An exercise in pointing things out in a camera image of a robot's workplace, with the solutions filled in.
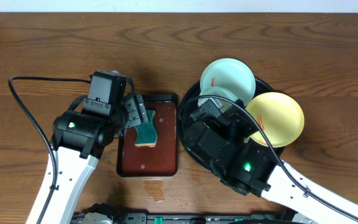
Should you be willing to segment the light green plate front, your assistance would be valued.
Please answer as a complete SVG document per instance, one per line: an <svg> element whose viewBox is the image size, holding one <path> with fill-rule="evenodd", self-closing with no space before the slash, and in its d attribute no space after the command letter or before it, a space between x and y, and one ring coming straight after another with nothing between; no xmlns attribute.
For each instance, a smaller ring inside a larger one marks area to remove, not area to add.
<svg viewBox="0 0 358 224"><path fill-rule="evenodd" d="M227 98L231 101L236 101L238 99L238 97L235 94L233 94L231 91L229 91L223 87L220 87L220 86L212 86L212 87L206 88L204 90L201 90L200 96L203 96L203 95L221 96L221 97ZM225 112L231 106L230 103L228 103L224 100L219 100L216 98L212 98L211 100L220 109L220 111L222 113Z"/></svg>

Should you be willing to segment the green yellow sponge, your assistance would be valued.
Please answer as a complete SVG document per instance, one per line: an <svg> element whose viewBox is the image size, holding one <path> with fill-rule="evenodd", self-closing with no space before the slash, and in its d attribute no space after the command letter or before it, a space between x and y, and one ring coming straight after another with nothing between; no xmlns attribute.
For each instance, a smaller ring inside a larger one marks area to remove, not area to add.
<svg viewBox="0 0 358 224"><path fill-rule="evenodd" d="M148 121L135 127L137 137L135 146L137 147L154 147L157 143L158 134L153 123L155 115L154 110L147 110Z"/></svg>

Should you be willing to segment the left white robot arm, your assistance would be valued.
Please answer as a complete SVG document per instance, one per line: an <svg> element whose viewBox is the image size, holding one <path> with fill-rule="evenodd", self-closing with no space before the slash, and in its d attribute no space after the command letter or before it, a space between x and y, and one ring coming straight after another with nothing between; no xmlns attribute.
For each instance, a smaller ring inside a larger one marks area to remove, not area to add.
<svg viewBox="0 0 358 224"><path fill-rule="evenodd" d="M51 139L52 155L48 157L47 170L28 223L70 223L104 148L123 129L149 120L142 95L133 96L119 107L126 119L123 123L75 110L80 103L91 102L86 96L80 96L56 118Z"/></svg>

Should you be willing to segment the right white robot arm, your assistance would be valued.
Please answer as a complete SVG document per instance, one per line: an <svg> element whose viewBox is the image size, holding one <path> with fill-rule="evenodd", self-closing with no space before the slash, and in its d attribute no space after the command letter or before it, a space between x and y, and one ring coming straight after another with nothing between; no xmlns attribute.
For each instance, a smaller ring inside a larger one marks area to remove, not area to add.
<svg viewBox="0 0 358 224"><path fill-rule="evenodd" d="M252 193L316 223L358 223L358 204L314 183L269 149L243 138L255 126L247 121L188 121L180 140L189 155L235 192Z"/></svg>

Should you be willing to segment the yellow plate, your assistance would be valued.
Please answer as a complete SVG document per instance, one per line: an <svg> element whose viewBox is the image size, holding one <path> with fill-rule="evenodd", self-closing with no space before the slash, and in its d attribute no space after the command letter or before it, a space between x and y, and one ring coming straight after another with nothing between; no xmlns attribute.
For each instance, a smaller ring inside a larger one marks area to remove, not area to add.
<svg viewBox="0 0 358 224"><path fill-rule="evenodd" d="M290 96L268 92L256 96L246 106L273 147L291 144L301 134L305 118L300 105Z"/></svg>

